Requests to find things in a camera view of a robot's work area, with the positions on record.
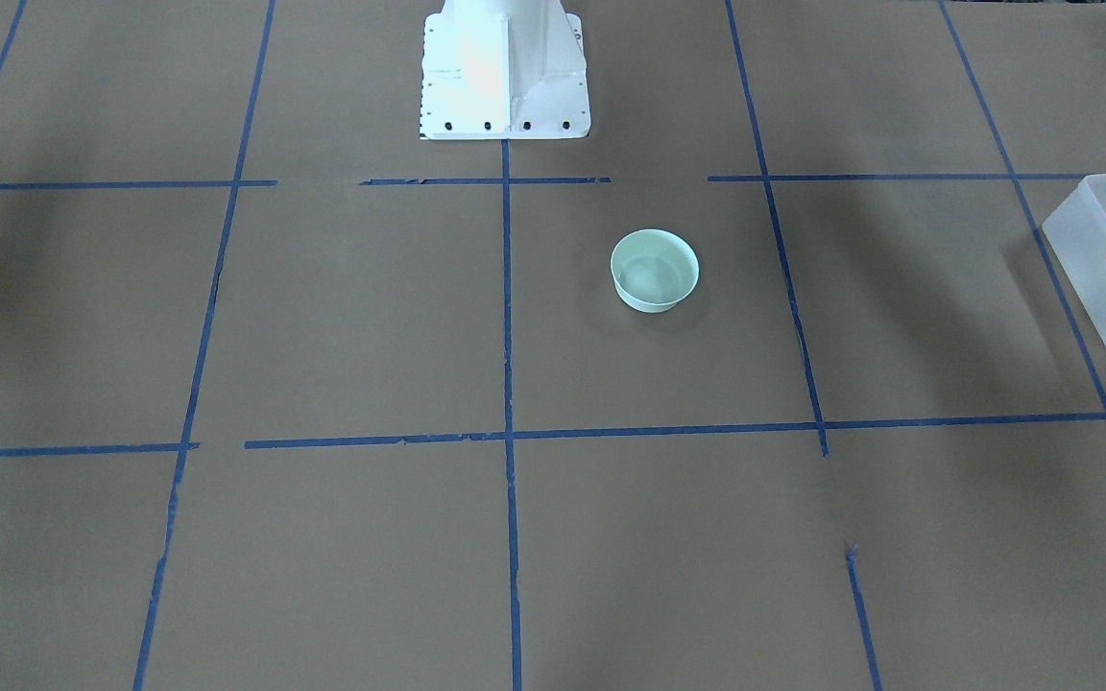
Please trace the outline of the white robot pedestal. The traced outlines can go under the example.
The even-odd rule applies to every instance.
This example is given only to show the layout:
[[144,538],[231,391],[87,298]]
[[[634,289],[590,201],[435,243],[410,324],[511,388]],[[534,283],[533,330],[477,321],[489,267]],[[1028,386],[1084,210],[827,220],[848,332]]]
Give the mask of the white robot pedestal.
[[561,1],[445,1],[424,19],[424,140],[589,136],[587,48]]

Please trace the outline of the mint green bowl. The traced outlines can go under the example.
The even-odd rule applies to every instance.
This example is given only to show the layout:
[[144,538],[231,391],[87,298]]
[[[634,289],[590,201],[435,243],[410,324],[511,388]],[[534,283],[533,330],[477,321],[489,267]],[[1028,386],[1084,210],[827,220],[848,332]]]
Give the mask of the mint green bowl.
[[693,247],[658,228],[641,228],[622,237],[611,252],[609,266],[618,297],[645,314],[676,307],[701,279],[701,261]]

